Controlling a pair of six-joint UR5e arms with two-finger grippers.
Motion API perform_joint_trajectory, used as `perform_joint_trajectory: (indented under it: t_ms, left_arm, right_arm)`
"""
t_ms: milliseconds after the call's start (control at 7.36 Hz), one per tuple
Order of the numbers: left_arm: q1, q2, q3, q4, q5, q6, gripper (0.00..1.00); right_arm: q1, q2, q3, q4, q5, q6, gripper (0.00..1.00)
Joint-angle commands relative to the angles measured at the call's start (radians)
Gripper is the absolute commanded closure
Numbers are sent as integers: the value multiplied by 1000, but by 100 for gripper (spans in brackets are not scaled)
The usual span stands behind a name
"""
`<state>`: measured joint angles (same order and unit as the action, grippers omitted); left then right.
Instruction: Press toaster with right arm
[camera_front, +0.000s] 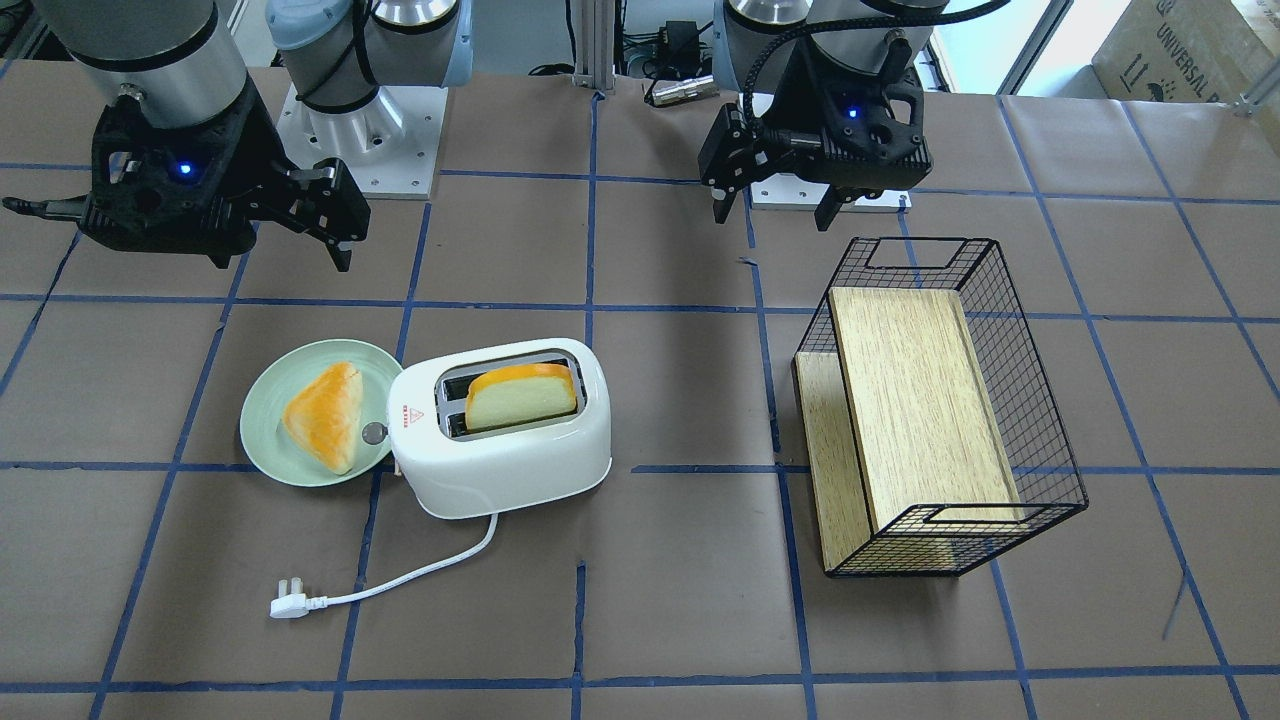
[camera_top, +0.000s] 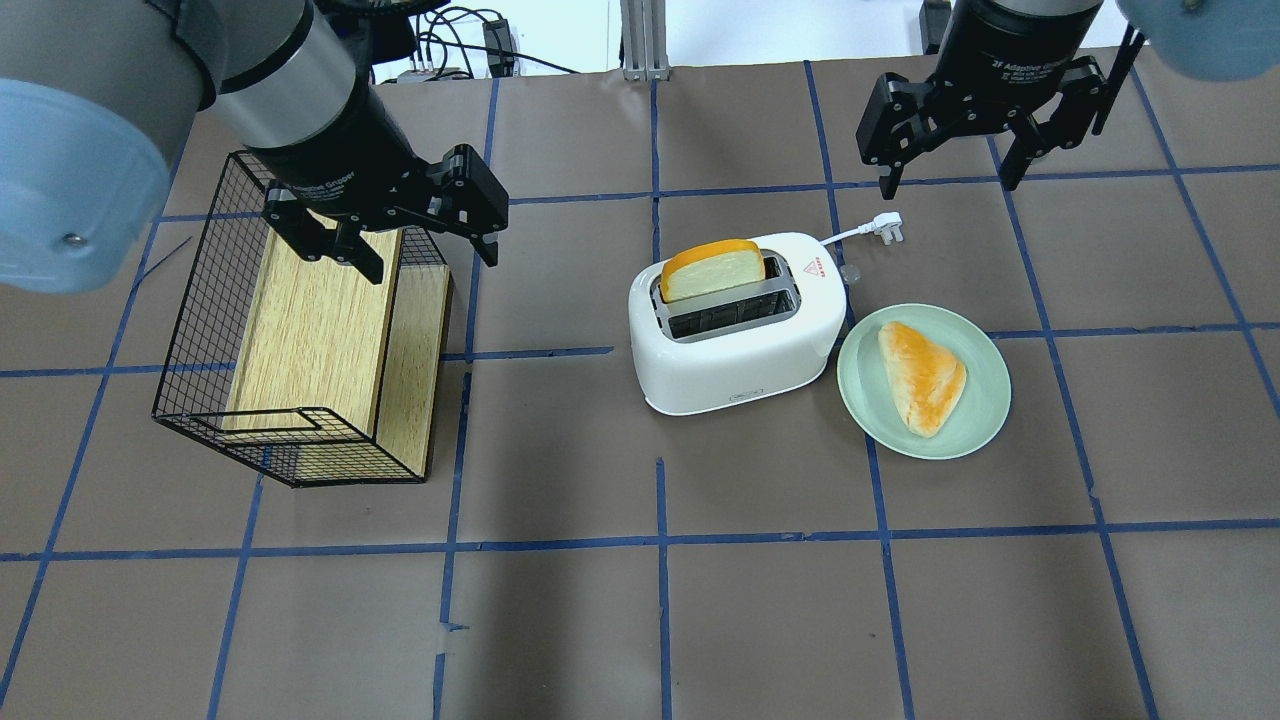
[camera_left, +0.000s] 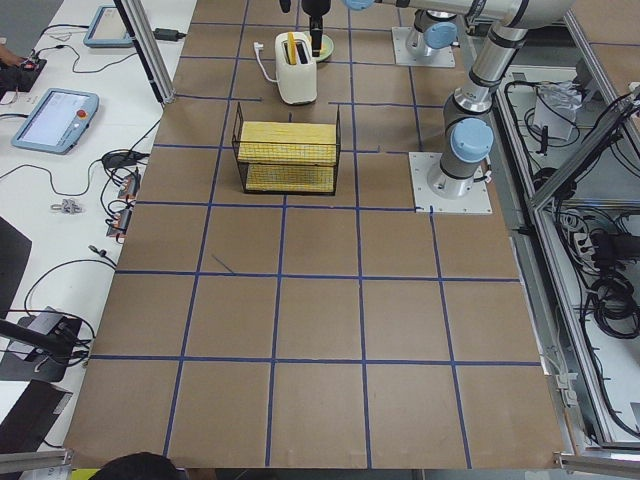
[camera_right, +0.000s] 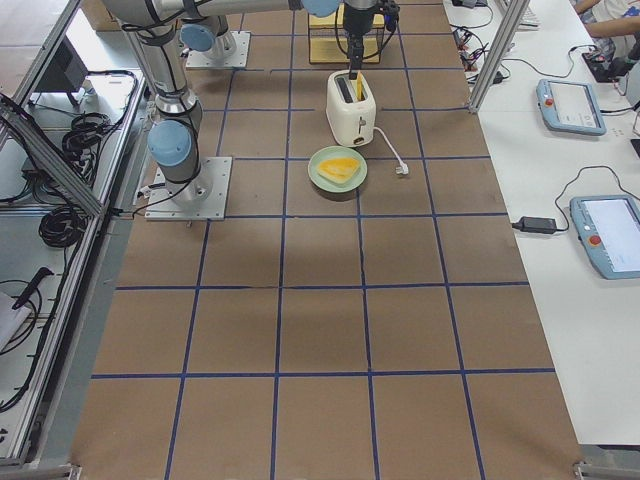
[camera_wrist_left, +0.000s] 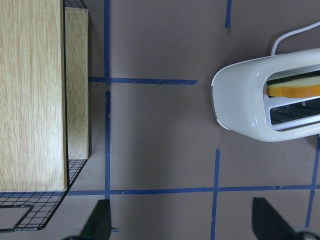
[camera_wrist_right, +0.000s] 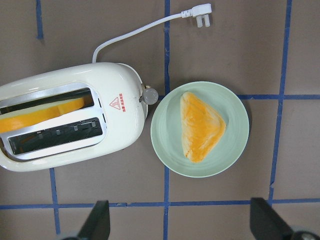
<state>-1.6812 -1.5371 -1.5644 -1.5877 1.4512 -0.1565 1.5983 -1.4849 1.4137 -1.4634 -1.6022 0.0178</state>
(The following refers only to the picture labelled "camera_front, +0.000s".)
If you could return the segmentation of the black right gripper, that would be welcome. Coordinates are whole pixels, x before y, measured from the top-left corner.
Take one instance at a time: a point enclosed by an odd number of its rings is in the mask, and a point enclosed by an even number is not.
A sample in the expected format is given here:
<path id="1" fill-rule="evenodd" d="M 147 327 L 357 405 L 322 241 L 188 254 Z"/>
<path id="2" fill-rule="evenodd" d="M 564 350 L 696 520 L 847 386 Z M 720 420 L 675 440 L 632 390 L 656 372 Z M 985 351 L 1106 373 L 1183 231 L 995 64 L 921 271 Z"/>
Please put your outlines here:
<path id="1" fill-rule="evenodd" d="M 212 119 L 179 129 L 154 126 L 145 94 L 123 85 L 102 110 L 92 138 L 92 187 L 78 197 L 5 209 L 72 222 L 95 242 L 122 252 L 188 254 L 218 268 L 248 252 L 256 222 L 319 240 L 347 273 L 353 246 L 369 233 L 370 206 L 348 167 L 326 158 L 297 167 L 251 82 Z"/>

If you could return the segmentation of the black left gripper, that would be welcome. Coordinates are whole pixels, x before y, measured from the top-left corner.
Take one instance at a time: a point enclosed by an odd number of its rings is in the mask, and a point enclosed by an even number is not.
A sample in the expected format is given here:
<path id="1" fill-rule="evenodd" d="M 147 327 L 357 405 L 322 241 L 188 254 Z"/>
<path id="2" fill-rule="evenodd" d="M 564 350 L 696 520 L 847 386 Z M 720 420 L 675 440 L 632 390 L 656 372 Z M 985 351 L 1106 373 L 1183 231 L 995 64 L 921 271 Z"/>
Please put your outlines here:
<path id="1" fill-rule="evenodd" d="M 923 91 L 908 41 L 890 40 L 870 73 L 844 69 L 814 40 L 786 47 L 769 108 L 762 111 L 755 94 L 724 104 L 698 155 L 716 224 L 727 222 L 748 184 L 780 173 L 828 186 L 815 205 L 819 232 L 845 205 L 913 188 L 931 173 Z"/>

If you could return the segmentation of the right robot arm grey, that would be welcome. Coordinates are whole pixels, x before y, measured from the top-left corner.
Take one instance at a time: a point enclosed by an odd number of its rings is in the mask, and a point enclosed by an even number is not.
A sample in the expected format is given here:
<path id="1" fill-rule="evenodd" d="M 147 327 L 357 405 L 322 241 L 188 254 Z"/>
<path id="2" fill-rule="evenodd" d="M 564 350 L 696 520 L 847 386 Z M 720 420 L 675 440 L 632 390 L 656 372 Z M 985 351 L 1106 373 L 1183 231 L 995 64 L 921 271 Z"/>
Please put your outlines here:
<path id="1" fill-rule="evenodd" d="M 90 192 L 5 197 L 15 214 L 72 222 L 119 252 L 184 254 L 227 268 L 255 222 L 325 247 L 339 272 L 366 240 L 365 191 L 425 193 L 428 117 L 410 99 L 472 74 L 467 1 L 270 1 L 268 32 L 294 87 L 315 159 L 285 150 L 214 1 L 37 1 L 36 10 L 102 90 Z"/>

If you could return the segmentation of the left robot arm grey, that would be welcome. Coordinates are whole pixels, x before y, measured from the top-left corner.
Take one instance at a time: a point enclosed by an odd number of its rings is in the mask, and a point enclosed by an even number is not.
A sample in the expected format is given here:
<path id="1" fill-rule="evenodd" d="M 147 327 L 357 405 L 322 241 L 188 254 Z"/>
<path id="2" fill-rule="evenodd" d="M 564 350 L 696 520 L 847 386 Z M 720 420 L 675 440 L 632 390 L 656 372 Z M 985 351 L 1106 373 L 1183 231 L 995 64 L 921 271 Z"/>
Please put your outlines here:
<path id="1" fill-rule="evenodd" d="M 814 211 L 819 231 L 859 199 L 914 188 L 932 169 L 915 59 L 934 27 L 1001 8 L 719 3 L 713 78 L 737 99 L 718 110 L 698 154 L 714 220 L 724 223 L 750 184 L 777 174 L 824 187 Z"/>

